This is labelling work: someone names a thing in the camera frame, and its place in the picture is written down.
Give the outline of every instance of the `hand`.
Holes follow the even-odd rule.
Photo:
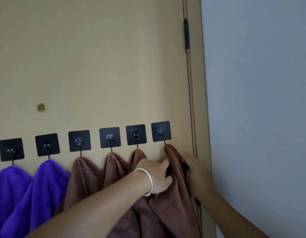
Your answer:
[[[153,183],[153,191],[152,194],[160,193],[165,191],[173,182],[173,179],[171,176],[166,176],[166,169],[169,166],[168,159],[164,160],[161,164],[147,159],[141,159],[137,166],[137,168],[143,168],[145,169],[149,175],[151,176],[152,183]],[[151,190],[151,183],[149,182],[149,179],[147,177],[148,184],[149,184],[149,191]]]
[[[198,200],[209,201],[216,194],[210,171],[196,157],[184,158],[182,161],[189,167],[186,180],[190,191]]]

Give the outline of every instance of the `brown towel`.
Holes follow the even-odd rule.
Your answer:
[[[186,187],[181,156],[171,145],[165,146],[171,164],[173,183],[158,195],[141,197],[114,226],[107,237],[188,238],[202,237],[196,214]],[[137,149],[130,164],[116,153],[107,156],[104,170],[85,157],[75,160],[65,200],[57,213],[106,188],[132,172],[145,154]]]

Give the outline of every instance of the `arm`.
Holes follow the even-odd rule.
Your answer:
[[[268,238],[216,191],[211,173],[197,158],[183,161],[189,166],[187,183],[191,192],[214,219],[225,238]]]
[[[142,159],[136,168],[143,168],[150,174],[153,193],[159,193],[172,183],[171,176],[165,177],[168,165],[168,160],[159,164]],[[147,175],[142,171],[133,171],[118,182],[53,217],[27,238],[104,238],[127,210],[150,190],[151,183]]]

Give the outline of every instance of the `door hinge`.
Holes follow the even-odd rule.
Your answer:
[[[189,26],[188,26],[188,19],[184,19],[184,33],[185,33],[185,47],[186,52],[190,51],[190,42],[189,42]]]

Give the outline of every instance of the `round brass knob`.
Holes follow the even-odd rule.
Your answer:
[[[39,105],[37,105],[37,110],[39,112],[45,112],[47,110],[47,106],[43,103],[40,103]]]

